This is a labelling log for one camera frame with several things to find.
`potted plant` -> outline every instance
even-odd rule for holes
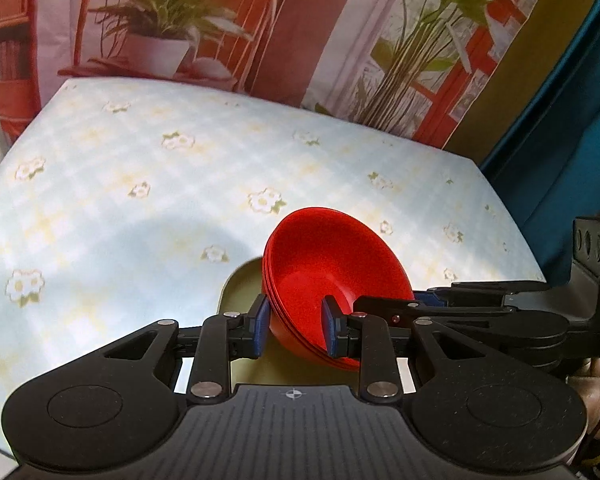
[[[219,42],[223,34],[253,39],[218,0],[126,0],[90,12],[101,15],[96,22],[105,25],[105,38],[126,32],[123,55],[131,68],[167,78],[201,40]]]

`curtain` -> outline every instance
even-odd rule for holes
[[[600,0],[481,170],[547,281],[566,282],[571,223],[600,212]]]

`white flower pot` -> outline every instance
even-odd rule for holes
[[[124,54],[129,68],[146,74],[173,77],[190,44],[187,40],[163,40],[127,34]]]

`stack of red bowls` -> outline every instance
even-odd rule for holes
[[[265,247],[262,276],[271,331],[282,345],[344,370],[356,370],[358,362],[327,355],[322,298],[334,296],[345,314],[360,296],[413,299],[400,261],[382,238],[355,218],[321,207],[295,211],[280,222]]]

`wall mural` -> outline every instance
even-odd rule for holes
[[[69,77],[173,80],[442,147],[537,0],[0,0],[0,122]]]

